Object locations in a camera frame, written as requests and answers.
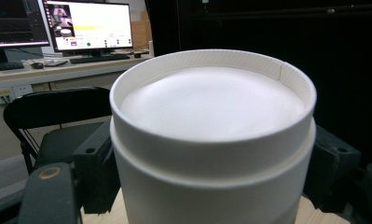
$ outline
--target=desk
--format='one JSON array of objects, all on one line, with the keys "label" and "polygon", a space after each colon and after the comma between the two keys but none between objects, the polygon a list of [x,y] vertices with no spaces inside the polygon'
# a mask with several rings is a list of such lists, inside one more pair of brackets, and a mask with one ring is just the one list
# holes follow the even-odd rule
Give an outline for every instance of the desk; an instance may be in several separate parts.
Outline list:
[{"label": "desk", "polygon": [[23,69],[0,71],[0,89],[125,71],[148,59],[151,59],[148,55],[142,55],[142,58],[138,59],[131,56],[127,60],[100,63],[67,63],[58,67],[45,67],[44,69],[33,69],[25,63]]},{"label": "desk", "polygon": [[[82,214],[84,224],[128,224],[122,190],[119,191],[112,211],[102,215]],[[349,221],[330,213],[314,209],[311,202],[302,197],[295,224],[350,224]]]}]

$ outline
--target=monitor screen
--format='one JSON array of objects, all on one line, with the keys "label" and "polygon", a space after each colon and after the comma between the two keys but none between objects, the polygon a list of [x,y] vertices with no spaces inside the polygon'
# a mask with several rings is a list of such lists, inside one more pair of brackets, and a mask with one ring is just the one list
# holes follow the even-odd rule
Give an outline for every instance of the monitor screen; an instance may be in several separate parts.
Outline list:
[{"label": "monitor screen", "polygon": [[43,6],[56,52],[132,48],[129,4],[43,0]]},{"label": "monitor screen", "polygon": [[0,0],[0,63],[4,49],[49,46],[37,0]]}]

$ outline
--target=dark background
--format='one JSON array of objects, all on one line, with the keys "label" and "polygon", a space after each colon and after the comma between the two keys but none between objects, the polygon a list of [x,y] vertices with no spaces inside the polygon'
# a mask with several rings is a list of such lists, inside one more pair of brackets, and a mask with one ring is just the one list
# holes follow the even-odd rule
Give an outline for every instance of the dark background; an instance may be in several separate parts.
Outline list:
[{"label": "dark background", "polygon": [[241,49],[289,62],[316,86],[316,123],[372,162],[372,0],[145,2],[156,56]]}]

